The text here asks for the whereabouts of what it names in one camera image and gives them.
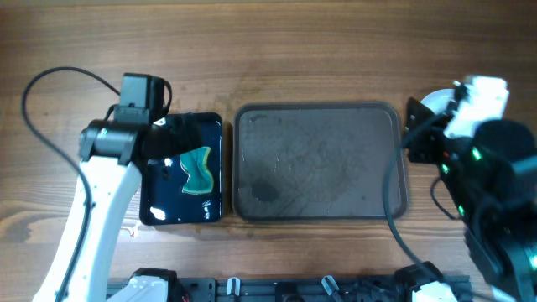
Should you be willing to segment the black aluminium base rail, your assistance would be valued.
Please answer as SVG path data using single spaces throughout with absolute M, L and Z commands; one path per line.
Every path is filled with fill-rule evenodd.
M 446 284 L 405 283 L 393 275 L 358 276 L 349 279 L 177 279 L 171 288 L 130 279 L 111 282 L 108 301 L 120 301 L 126 289 L 140 289 L 135 301 L 225 302 L 225 301 L 463 301 L 473 300 Z

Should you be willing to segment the white plate blue stain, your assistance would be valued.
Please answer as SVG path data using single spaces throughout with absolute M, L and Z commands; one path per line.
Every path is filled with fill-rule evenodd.
M 425 96 L 420 103 L 434 115 L 443 112 L 454 112 L 457 107 L 454 96 L 454 89 L 440 89 Z

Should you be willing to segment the green yellow sponge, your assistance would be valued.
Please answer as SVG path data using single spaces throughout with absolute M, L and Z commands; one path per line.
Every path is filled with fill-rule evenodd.
M 188 195 L 204 195 L 212 192 L 214 179 L 207 166 L 211 148 L 203 146 L 180 155 L 180 167 L 187 174 L 182 192 Z

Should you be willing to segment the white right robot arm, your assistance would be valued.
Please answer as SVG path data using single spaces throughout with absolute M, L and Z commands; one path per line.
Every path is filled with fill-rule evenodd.
M 506 80 L 484 75 L 411 97 L 396 151 L 437 167 L 484 280 L 516 301 L 534 301 L 536 138 L 504 118 L 508 98 Z

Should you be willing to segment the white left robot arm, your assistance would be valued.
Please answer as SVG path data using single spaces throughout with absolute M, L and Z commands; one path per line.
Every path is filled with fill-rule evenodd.
M 104 301 L 123 218 L 151 159 L 201 146 L 192 113 L 164 125 L 94 120 L 81 132 L 75 197 L 36 301 Z

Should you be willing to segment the dark brown serving tray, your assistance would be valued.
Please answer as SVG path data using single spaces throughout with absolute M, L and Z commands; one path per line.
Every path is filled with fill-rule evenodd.
M 382 220 L 409 205 L 400 118 L 385 102 L 247 104 L 233 121 L 232 208 L 253 223 Z

